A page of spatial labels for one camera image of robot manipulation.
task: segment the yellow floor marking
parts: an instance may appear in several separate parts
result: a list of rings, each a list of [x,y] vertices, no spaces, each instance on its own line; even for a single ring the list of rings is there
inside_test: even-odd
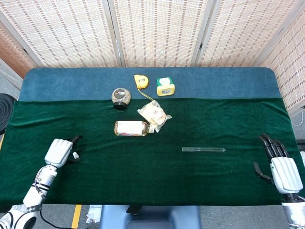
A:
[[[76,229],[78,227],[78,222],[80,221],[80,216],[81,216],[81,205],[77,204],[75,205],[75,211],[74,211],[74,216],[73,216],[73,221],[72,221],[72,228]]]
[[[0,149],[1,149],[1,146],[2,146],[3,139],[4,139],[4,135],[2,135],[2,139],[0,141]]]

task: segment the bottle label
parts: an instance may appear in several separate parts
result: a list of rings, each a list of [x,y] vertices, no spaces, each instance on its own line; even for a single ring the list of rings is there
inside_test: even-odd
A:
[[[142,136],[142,121],[118,121],[118,135]]]
[[[114,97],[116,97],[117,99],[122,99],[125,96],[125,91],[122,89],[118,89],[114,92]]]

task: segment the jar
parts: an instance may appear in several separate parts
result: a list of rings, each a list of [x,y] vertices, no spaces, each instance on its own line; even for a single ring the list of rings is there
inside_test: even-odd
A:
[[[117,110],[125,110],[131,100],[130,92],[126,88],[117,88],[111,96],[113,107]]]

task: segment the yellow tape measure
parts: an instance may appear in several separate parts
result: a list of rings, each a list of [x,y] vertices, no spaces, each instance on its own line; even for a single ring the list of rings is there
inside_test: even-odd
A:
[[[143,89],[148,86],[148,78],[145,75],[134,75],[134,80],[138,89]]]
[[[139,93],[144,97],[153,100],[151,97],[145,95],[143,92],[140,91],[140,89],[146,88],[148,86],[148,78],[145,75],[134,75],[134,81],[137,84]]]

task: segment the robotic arm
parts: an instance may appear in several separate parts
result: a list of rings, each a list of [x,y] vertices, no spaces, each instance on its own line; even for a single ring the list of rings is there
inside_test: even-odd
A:
[[[46,166],[42,167],[23,199],[24,205],[19,210],[10,210],[0,219],[0,229],[32,229],[36,223],[38,213],[42,209],[50,186],[56,175],[57,168],[62,167],[72,150],[72,147],[81,138],[76,136],[73,140],[54,139],[44,160]]]
[[[259,136],[269,160],[273,178],[264,175],[254,162],[256,174],[283,194],[282,206],[291,229],[305,229],[305,198],[299,196],[303,184],[295,161],[289,157],[284,145],[268,135]]]

